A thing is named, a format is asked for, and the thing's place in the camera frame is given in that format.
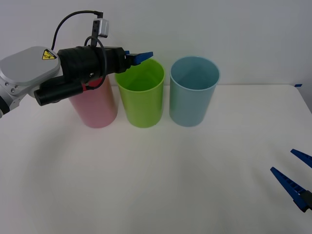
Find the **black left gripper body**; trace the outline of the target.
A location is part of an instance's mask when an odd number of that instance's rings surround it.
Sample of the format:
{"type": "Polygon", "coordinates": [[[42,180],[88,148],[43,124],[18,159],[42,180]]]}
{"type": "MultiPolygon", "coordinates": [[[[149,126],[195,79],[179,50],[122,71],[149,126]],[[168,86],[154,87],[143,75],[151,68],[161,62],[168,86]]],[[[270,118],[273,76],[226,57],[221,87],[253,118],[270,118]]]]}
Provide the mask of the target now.
{"type": "Polygon", "coordinates": [[[106,53],[107,69],[105,75],[112,73],[123,73],[130,68],[130,63],[126,58],[130,52],[122,47],[104,47],[106,53]]]}

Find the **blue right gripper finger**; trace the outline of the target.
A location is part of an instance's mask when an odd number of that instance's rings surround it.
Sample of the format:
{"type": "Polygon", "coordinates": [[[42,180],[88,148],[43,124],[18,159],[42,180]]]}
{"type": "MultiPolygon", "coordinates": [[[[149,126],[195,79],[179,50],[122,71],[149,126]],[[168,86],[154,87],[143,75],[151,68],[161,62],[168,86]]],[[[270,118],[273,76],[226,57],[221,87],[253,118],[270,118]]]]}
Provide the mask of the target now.
{"type": "Polygon", "coordinates": [[[312,168],[312,156],[305,154],[296,149],[292,149],[291,153],[302,160],[305,164],[307,164],[310,168],[312,168]]]}
{"type": "Polygon", "coordinates": [[[305,213],[308,209],[312,209],[312,193],[309,190],[295,183],[275,167],[271,167],[270,171],[302,212],[305,213]]]}

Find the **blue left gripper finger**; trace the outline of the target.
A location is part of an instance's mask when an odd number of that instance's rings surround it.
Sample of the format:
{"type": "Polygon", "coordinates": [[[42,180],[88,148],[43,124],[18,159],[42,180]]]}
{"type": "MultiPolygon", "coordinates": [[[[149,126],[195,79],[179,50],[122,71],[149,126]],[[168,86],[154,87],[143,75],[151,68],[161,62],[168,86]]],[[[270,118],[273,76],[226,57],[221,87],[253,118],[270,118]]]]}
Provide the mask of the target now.
{"type": "Polygon", "coordinates": [[[130,53],[130,51],[125,51],[125,55],[127,57],[131,57],[134,59],[149,59],[154,54],[153,54],[153,52],[144,52],[144,53],[133,54],[133,53],[130,53]]]}
{"type": "Polygon", "coordinates": [[[140,65],[142,62],[151,58],[153,55],[154,54],[127,54],[126,55],[126,68],[140,65]]]}

